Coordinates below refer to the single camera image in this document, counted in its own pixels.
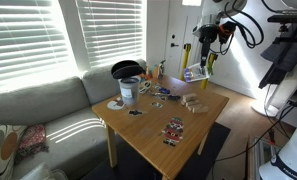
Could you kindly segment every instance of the cup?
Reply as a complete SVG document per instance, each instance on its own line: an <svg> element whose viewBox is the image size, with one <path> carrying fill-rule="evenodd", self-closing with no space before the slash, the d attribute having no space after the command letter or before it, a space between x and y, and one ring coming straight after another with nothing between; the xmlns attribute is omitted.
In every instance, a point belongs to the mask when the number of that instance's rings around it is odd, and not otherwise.
<svg viewBox="0 0 297 180"><path fill-rule="evenodd" d="M118 82L124 104L127 106L135 105L138 102L140 77L123 78L119 79Z"/></svg>

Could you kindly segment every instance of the rug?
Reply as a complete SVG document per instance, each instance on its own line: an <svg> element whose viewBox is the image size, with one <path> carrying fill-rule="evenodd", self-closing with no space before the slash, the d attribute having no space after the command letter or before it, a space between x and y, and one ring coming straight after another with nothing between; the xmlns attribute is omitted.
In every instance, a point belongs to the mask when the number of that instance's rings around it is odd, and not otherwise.
<svg viewBox="0 0 297 180"><path fill-rule="evenodd" d="M176 180L204 180L212 168L230 129L215 123L208 134L201 156L198 148L176 177ZM160 180L160 174L126 142L117 146L118 165L110 168L109 159L89 172L82 180Z"/></svg>

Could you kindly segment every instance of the white robot body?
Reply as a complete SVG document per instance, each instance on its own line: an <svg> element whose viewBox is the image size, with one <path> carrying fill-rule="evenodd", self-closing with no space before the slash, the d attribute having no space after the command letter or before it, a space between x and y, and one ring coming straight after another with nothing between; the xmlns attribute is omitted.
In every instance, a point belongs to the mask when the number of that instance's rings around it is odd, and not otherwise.
<svg viewBox="0 0 297 180"><path fill-rule="evenodd" d="M297 179L297 129L277 156L260 166L259 173L263 180Z"/></svg>

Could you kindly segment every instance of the doorknob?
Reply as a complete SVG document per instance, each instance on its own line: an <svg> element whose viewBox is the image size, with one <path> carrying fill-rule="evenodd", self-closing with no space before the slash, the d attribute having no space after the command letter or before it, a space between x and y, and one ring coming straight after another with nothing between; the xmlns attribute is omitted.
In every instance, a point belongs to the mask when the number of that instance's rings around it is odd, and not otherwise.
<svg viewBox="0 0 297 180"><path fill-rule="evenodd" d="M175 44L175 43L171 43L170 44L170 47L176 47L176 46L179 46L178 44Z"/></svg>

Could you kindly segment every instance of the wooden table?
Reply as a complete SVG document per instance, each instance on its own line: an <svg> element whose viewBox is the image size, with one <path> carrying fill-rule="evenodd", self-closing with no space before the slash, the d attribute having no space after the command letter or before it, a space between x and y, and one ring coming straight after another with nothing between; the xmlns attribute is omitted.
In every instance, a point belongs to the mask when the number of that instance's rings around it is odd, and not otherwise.
<svg viewBox="0 0 297 180"><path fill-rule="evenodd" d="M167 76L161 80L152 80L152 85L157 82L170 89L174 95L196 93L200 102L209 107L209 111L193 114L180 101L162 101L148 92L140 94L139 102L127 109L107 108L107 104L120 95L96 104L92 109L107 125L111 167L117 164L114 139L114 132L117 132L163 175L163 179L174 179L198 145L199 153L201 152L207 133L224 109L228 98ZM159 102L163 107L156 108L151 105L152 102ZM145 113L139 116L129 115L128 111L134 109ZM163 143L166 138L162 130L172 117L181 118L184 124L183 139L175 147Z"/></svg>

